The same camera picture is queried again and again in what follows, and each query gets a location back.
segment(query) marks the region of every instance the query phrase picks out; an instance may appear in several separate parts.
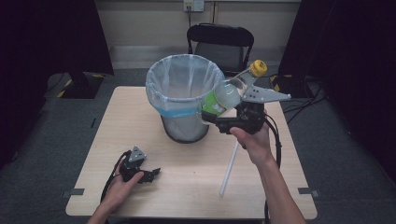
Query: black curtain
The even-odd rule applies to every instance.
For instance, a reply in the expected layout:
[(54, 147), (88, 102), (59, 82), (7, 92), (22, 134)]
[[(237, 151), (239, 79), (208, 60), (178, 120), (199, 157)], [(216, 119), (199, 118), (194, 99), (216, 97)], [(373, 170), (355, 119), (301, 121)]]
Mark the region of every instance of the black curtain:
[(0, 0), (0, 168), (37, 116), (57, 73), (113, 75), (93, 0)]

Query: right hand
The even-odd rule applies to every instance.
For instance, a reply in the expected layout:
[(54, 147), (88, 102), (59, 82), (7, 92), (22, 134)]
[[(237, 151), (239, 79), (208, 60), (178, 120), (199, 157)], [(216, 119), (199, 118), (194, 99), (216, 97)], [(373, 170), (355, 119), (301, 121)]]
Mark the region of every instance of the right hand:
[(266, 123), (262, 129), (254, 134), (246, 133), (244, 130), (232, 127), (230, 132), (236, 137), (239, 144), (247, 150), (250, 160), (257, 166), (263, 166), (268, 160), (273, 160), (271, 153), (269, 127)]

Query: chair backrest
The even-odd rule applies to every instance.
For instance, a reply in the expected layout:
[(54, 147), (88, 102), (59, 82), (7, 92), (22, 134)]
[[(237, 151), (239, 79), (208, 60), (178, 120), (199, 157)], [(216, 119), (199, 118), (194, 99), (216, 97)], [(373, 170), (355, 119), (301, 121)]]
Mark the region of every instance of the chair backrest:
[(193, 25), (187, 32), (187, 40), (190, 54), (194, 53), (192, 41), (197, 42), (195, 54), (216, 63), (226, 76), (234, 76), (247, 68), (254, 43), (253, 34), (247, 29), (214, 23)]

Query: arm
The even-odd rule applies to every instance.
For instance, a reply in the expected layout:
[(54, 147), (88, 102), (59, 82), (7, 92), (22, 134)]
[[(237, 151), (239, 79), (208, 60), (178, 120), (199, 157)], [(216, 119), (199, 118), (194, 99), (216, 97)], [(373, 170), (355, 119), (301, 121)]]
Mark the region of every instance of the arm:
[(271, 152), (268, 131), (267, 124), (264, 124), (262, 129), (253, 135), (235, 127), (230, 130), (241, 146), (247, 149), (251, 161), (259, 170), (271, 223), (306, 223), (300, 209), (291, 198), (288, 186), (276, 165)]
[(125, 201), (143, 174), (143, 172), (135, 174), (128, 182), (124, 182), (121, 175), (116, 175), (108, 187), (106, 197), (98, 205), (87, 224), (105, 223), (110, 214)]

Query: bottle cap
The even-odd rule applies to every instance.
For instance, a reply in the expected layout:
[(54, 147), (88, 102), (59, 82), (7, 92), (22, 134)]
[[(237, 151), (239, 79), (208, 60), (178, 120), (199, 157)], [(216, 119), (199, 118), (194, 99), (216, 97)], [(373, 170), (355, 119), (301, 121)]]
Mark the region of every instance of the bottle cap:
[(267, 72), (267, 64), (262, 60), (256, 60), (250, 65), (250, 71), (255, 77), (262, 77)]

